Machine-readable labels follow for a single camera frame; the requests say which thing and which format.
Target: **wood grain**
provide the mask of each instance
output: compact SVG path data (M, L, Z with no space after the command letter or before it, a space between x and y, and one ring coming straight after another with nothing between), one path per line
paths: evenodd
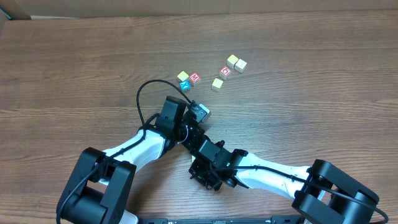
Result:
M140 126L147 80L177 84L213 116L203 126L229 150L295 166L324 159L380 196L398 223L398 11L11 21L0 37L0 222L54 223L81 151L107 149ZM229 55L248 62L219 93ZM143 89L145 117L167 85ZM176 147L134 178L127 209L141 217L296 214L263 190L205 190Z

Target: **black cable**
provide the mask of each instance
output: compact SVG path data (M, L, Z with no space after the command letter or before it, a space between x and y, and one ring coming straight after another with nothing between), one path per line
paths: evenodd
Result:
M138 91L137 91L137 98L136 98L136 101L137 101L137 110L138 110L139 118L141 119L142 125L144 125L144 117L142 116L141 108L140 108L140 106L139 106L139 94L140 94L140 92L141 92L141 90L142 90L142 88L143 88L144 86L146 86L147 84L152 83L152 82L162 82L162 83L169 84L170 86L174 87L178 92L180 92L181 95L188 101L188 103L191 103L190 99L186 96L186 94L185 94L182 90L180 90L177 86L175 86L173 83L170 83L170 82L165 81L165 80L149 80L148 82L145 82L144 84L142 84L142 85L140 86L140 88L138 89Z
M214 172L214 171L221 171L221 170L236 170L236 169L256 169L256 170L257 170L257 169L262 169L262 170L268 170L268 171L274 172L274 173L276 173L276 174L279 174L279 175L281 175L281 176L290 178L290 179L292 179L292 180L296 180L296 181L299 181L299 182L301 182L301 183L304 183L304 184L310 185L310 186L312 186L312 187L318 188L318 189L320 189L320 190L324 190L324 191L326 191L326 192L328 192L328 193L331 193L332 195L335 195L335 196L338 196L338 197L342 197L342 198L348 199L348 200L350 200L350 201L352 201L352 202L355 202L355 203L358 203L358 204L360 204L360 205L363 205L363 206L365 206L365 207L367 207L367 208L373 210L374 212L377 212L378 214L380 214L380 215L384 218L383 221L372 222L372 223L370 223L370 224L385 224L385 223L387 223L388 220L389 220L387 214L385 214L385 213L384 213L382 210L380 210L379 208L376 208L376 207L374 207L374 206L372 206L372 205L369 205L368 203L364 203L364 202L362 202L362 201L360 201L360 200L358 200L358 199L356 199L356 198L347 196L347 195L345 195L345 194L342 194L342 193L337 192L337 191L332 190L332 189L328 189L328 188L326 188L326 187L324 187L324 186L321 186L321 185L319 185L319 184L316 184L316 183L314 183L314 182L301 179L301 178L296 177L296 176L294 176L294 175L286 174L286 173L284 173L284 172L281 172L281 171L279 171L279 170L275 170L275 169L270 168L270 167L264 167L264 166L231 166L231 167L221 167L221 168L217 168L217 169L210 169L210 170L206 170L206 171L203 171L203 172L200 172L200 173L196 173L195 175L192 175L192 176L191 176L191 179L196 178L196 177L201 176L201 175L210 174L210 173L212 173L212 172Z
M100 162L99 164L95 165L94 169L93 169L90 173L88 173L88 174L86 175L86 177L83 178L83 179L79 182L79 184L76 185L76 187L69 193L68 197L63 201L63 203L62 203L62 205L61 205L61 207L60 207L60 210L57 212L57 217L56 217L56 219L55 219L56 222L57 222L57 224L61 224L61 214L62 214L62 212L63 212L63 209L65 209L65 206L67 205L67 202L68 202L69 199L72 197L72 195L77 191L77 189L79 189L80 186L82 186L85 182L87 182L87 180L90 179L90 177L92 177L100 168L102 168L103 166L105 166L109 161L112 161L116 156L119 156L119 155L121 155L121 154L127 152L128 150L130 150L130 149L136 147L136 146L137 146L138 144L140 144L143 140L145 140L146 131L147 131L147 130L146 130L146 126L148 126L149 123L150 123L151 121L153 121L156 117L159 117L159 116L160 116L160 114L159 114L159 113L156 113L156 114L152 115L152 116L147 120L147 122L146 122L146 123L143 125L143 127L142 127L144 133L142 134L142 137L141 137L138 141L132 143L132 144L129 145L128 147L125 147L125 148L120 149L117 153L113 154L112 156L107 157L104 161L102 161L102 162Z

